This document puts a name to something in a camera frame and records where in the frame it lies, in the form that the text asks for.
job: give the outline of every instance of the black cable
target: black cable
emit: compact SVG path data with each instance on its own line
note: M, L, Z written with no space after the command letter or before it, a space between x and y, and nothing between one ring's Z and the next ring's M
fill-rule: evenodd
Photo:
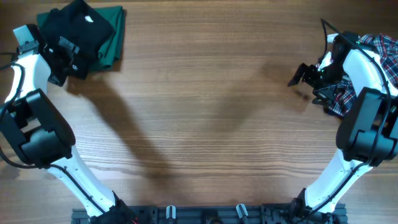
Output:
M367 165L369 165L369 164L372 162L372 160L374 159L374 153L373 153L373 152L374 152L374 150L375 150L375 148L376 148L376 146L377 146L377 142L378 142L378 140L379 140L381 131L382 131L383 127L384 127L384 124L385 124L386 119L387 119L387 115L388 115L388 113L389 113L389 111L390 111L390 108L391 108L391 93L390 93L390 89L389 89L389 87L388 87L388 81L386 80L386 78L385 78L385 76L384 76L384 73L383 73L381 67L376 63L376 61L374 60L374 58L370 57L363 49L361 49L360 47L358 47L356 44L352 43L352 41L350 41L347 37L345 37L339 30L337 30L335 27L333 27L333 26L332 26L329 22L327 22L326 20L321 19L321 23L322 23L322 26L323 26L323 30L324 30L324 32L325 32L325 35L326 35L326 29L325 29L325 24L326 24L329 28L331 28L333 31L335 31L337 34L339 34L343 39L345 39L345 41L347 41L347 43L349 43L349 44L353 47L353 49L358 49L366 58L368 58L368 59L371 61L371 63L374 64L374 66L377 68L377 70L378 70L378 72L379 72L379 74L380 74L380 76L381 76L381 79L382 79L382 81L383 81L383 86L384 86L384 88L386 89L386 93L387 93L387 103L386 103L386 108L385 108L385 111L384 111L383 118L382 118L382 121L381 121L381 123L380 123L379 129L378 129L378 131L377 131L377 133L376 133L376 135L375 135L375 137L374 137L374 141L373 141L373 144L372 144L372 149L371 149L370 157L368 158L368 160L367 160L366 162L360 164L360 165L357 165L357 166L349 173L349 175L347 176L347 178L345 178L345 180L340 184L340 186L335 190L335 192L334 192L332 195L330 195L330 196L328 197L328 199L326 199L326 200L325 200L321 205L319 205L316 209L312 210L306 217L303 217L303 218L302 218L301 220L299 220L298 222L295 222L295 224L298 224L298 223L304 222L305 220L308 220L313 214L317 213L317 212L318 212L320 209L322 209L325 205L327 205L328 203L330 203L330 202L337 196L337 194L343 189L343 187L348 183L348 181L355 175L355 173L359 170L359 168L361 168L362 166L367 166Z
M105 213L105 211L93 200L92 196L89 196L84 189L80 186L80 184L72 177L72 175L70 175L70 173L67 171L66 168L64 167L60 167L58 165L53 165L51 164L50 167L59 169L60 171L62 171L65 175L67 175L69 177L69 179L76 185L76 187L83 193L83 195L102 213Z
M6 115L6 111L8 110L8 108L13 104L13 102L16 100L16 98L21 93L22 86L23 86L23 83L24 83L25 68L22 65L12 62L12 63L9 63L9 64L7 64L5 66L0 67L0 70L4 70L4 69L9 68L11 66L17 66L17 67L19 67L21 69L21 77L19 79L18 87L17 87L17 90L16 90L14 96L9 101L7 101L4 104L4 106L2 107L2 110L0 111L0 123L3 120L3 118L4 118L4 115ZM11 160L9 160L7 158L5 153L2 151L1 147L0 147L0 157L4 161L6 161L9 165L14 166L14 167L18 167L18 168L21 168L21 169L35 169L35 168L37 168L37 166L26 166L26 165L18 164L16 162L12 162Z
M328 51L328 34L326 33L326 27L324 21L321 19L323 34L325 35L325 50L323 51L323 55L318 59L318 63L322 63L325 58L326 52Z
M9 68L11 66L17 66L17 67L19 67L21 69L21 77L19 79L18 87L17 87L17 90L16 90L14 96L9 101L7 101L4 104L4 106L2 107L2 110L0 111L0 124L1 124L1 121L4 119L4 116L6 115L6 111L13 104L13 102L15 102L15 100L17 99L17 97L21 93L22 86L23 86L23 83L24 83L25 68L22 65L20 65L18 63L11 62L11 63L9 63L9 64L7 64L5 66L0 67L0 70L4 70L4 69ZM18 164L16 162L12 162L5 155L5 153L3 152L1 147L0 147L0 157L5 162L7 162L10 166L13 166L13 167L17 167L17 168L20 168L20 169L35 169L35 168L38 168L37 166L26 166L26 165ZM89 196L84 191L84 189L79 185L79 183L72 177L72 175L70 175L70 173L66 170L66 168L60 167L58 165L50 165L50 167L53 167L53 168L61 170L76 185L76 187L80 190L80 192L82 192L82 194L87 198L88 201L90 201L100 212L105 213L105 211L93 200L93 197Z

